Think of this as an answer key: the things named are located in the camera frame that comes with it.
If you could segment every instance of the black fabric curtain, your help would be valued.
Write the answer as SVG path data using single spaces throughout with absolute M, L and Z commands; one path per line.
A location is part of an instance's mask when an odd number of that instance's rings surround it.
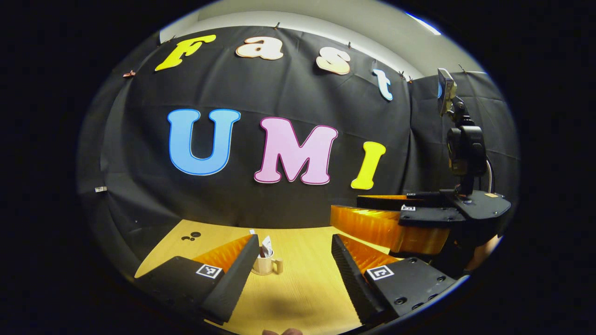
M 154 69 L 176 44 L 216 35 L 176 67 Z M 244 40 L 267 36 L 282 41 L 277 60 L 235 54 Z M 325 46 L 350 55 L 350 72 L 337 75 L 315 64 Z M 122 77 L 134 70 L 134 77 Z M 381 95 L 373 69 L 390 79 L 391 101 Z M 504 99 L 486 74 L 453 73 L 458 95 L 484 130 L 496 191 L 517 200 L 519 149 Z M 452 188 L 446 131 L 436 107 L 437 78 L 408 83 L 385 64 L 347 45 L 296 30 L 227 27 L 193 33 L 159 45 L 157 34 L 119 64 L 89 108 L 82 126 L 77 181 L 93 233 L 112 262 L 133 274 L 151 249 L 181 219 L 246 228 L 308 228 L 329 224 L 330 206 L 355 206 L 360 194 L 400 194 Z M 168 114 L 198 110 L 192 154 L 208 157 L 213 146 L 209 113 L 236 110 L 229 160 L 219 172 L 196 176 L 170 161 Z M 337 130 L 324 185 L 298 177 L 273 184 L 254 180 L 262 164 L 265 117 L 288 119 L 302 144 L 318 125 Z M 386 147 L 370 190 L 350 183 L 358 176 L 364 142 Z M 302 168 L 299 176 L 306 171 Z M 488 178 L 483 178 L 486 190 Z M 107 191 L 96 193 L 95 187 Z

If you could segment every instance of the blue letter u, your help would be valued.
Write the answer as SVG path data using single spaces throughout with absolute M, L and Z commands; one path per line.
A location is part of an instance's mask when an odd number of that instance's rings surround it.
M 240 113 L 231 109 L 216 109 L 209 113 L 215 122 L 213 151 L 208 158 L 196 158 L 191 151 L 193 123 L 201 117 L 198 110 L 177 109 L 172 111 L 170 121 L 170 159 L 174 166 L 189 175 L 206 176 L 219 172 L 228 163 L 232 140 L 232 125 L 240 120 Z

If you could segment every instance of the letter m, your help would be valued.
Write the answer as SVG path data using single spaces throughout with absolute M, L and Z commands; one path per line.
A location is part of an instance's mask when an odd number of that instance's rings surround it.
M 327 174 L 331 145 L 337 138 L 337 130 L 328 126 L 316 126 L 302 145 L 289 120 L 281 117 L 266 117 L 261 120 L 266 132 L 263 165 L 254 174 L 254 180 L 275 183 L 281 180 L 277 172 L 278 158 L 290 182 L 296 180 L 305 164 L 306 172 L 300 177 L 305 184 L 322 185 L 329 182 Z

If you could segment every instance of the cup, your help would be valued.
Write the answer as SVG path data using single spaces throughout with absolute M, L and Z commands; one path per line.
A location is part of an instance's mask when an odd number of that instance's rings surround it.
M 280 274 L 284 272 L 284 260 L 281 258 L 275 259 L 271 253 L 271 256 L 261 258 L 260 255 L 254 260 L 252 272 L 257 275 L 268 275 L 273 272 L 273 264 L 275 264 L 275 273 Z

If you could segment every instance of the hand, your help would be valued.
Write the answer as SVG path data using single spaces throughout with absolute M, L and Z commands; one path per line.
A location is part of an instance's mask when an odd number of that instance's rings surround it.
M 495 250 L 496 245 L 499 244 L 500 241 L 501 238 L 495 235 L 493 238 L 491 238 L 490 241 L 486 242 L 484 245 L 476 247 L 476 249 L 474 250 L 474 257 L 468 263 L 468 265 L 466 265 L 465 269 L 468 271 L 477 269 L 480 266 L 480 264 L 482 264 L 482 262 L 484 262 L 485 259 L 487 259 L 488 256 L 491 255 L 492 251 Z
M 278 333 L 271 330 L 263 330 L 262 335 L 279 335 Z M 281 335 L 302 335 L 302 332 L 295 328 L 288 328 Z

